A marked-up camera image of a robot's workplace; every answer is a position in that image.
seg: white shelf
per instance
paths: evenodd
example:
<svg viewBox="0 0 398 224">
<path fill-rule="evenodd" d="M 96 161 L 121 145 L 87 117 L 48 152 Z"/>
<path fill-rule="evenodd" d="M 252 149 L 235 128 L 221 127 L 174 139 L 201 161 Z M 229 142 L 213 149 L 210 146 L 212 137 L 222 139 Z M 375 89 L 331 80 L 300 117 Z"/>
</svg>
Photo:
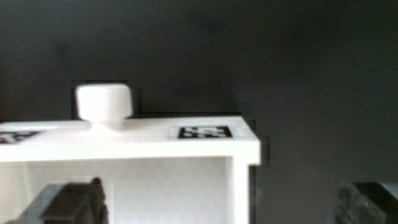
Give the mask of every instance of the white shelf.
<svg viewBox="0 0 398 224">
<path fill-rule="evenodd" d="M 233 137 L 180 139 L 192 126 L 228 126 Z M 0 223 L 46 184 L 100 176 L 110 224 L 249 224 L 249 166 L 261 152 L 242 117 L 132 119 L 116 132 L 91 131 L 85 121 L 0 124 L 0 132 L 23 130 L 43 132 L 0 144 Z"/>
</svg>

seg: black wall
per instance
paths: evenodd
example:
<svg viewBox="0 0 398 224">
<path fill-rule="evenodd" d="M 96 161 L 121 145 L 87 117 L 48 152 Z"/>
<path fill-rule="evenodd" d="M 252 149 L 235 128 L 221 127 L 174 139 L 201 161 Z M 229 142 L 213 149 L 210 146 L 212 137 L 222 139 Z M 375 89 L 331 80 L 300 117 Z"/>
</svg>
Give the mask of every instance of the black wall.
<svg viewBox="0 0 398 224">
<path fill-rule="evenodd" d="M 341 180 L 398 181 L 398 3 L 2 0 L 0 119 L 73 118 L 84 80 L 141 115 L 236 113 L 270 136 L 256 223 L 332 223 Z"/>
</svg>

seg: black background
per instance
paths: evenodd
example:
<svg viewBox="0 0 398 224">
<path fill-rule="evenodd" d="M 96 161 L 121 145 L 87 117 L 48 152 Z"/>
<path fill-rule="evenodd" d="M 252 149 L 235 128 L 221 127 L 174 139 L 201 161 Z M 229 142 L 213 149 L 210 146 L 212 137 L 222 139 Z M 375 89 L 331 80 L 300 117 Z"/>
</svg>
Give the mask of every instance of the black background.
<svg viewBox="0 0 398 224">
<path fill-rule="evenodd" d="M 137 116 L 242 113 L 254 221 L 329 224 L 341 180 L 398 179 L 396 53 L 393 0 L 2 0 L 0 119 L 75 118 L 84 80 L 128 82 Z"/>
</svg>

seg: white cylinder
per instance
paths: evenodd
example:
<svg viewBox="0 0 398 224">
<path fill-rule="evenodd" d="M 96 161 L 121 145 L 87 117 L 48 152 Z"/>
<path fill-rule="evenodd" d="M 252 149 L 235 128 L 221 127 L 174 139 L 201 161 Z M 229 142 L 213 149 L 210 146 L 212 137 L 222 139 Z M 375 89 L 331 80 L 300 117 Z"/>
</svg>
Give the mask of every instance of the white cylinder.
<svg viewBox="0 0 398 224">
<path fill-rule="evenodd" d="M 94 129 L 123 129 L 132 116 L 132 93 L 125 84 L 87 84 L 77 88 L 78 116 Z"/>
</svg>

